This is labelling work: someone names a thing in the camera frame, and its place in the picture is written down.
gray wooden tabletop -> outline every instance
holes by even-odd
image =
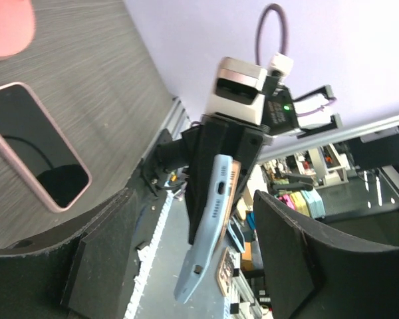
[[[66,213],[49,213],[0,157],[0,247],[67,221],[121,189],[172,101],[123,1],[33,0],[35,40],[0,62],[0,85],[39,96],[92,173]]]

black smartphone screen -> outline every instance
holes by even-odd
[[[0,134],[59,207],[87,186],[87,172],[20,84],[0,90]]]

purple cable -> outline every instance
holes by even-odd
[[[313,111],[309,111],[309,112],[305,112],[305,113],[296,113],[298,118],[302,118],[304,116],[308,116],[308,115],[312,115],[318,112],[323,111],[327,106],[330,106],[331,104],[334,104],[334,102],[336,102],[337,99],[336,98],[331,98],[328,103],[319,106],[317,109],[313,110]]]

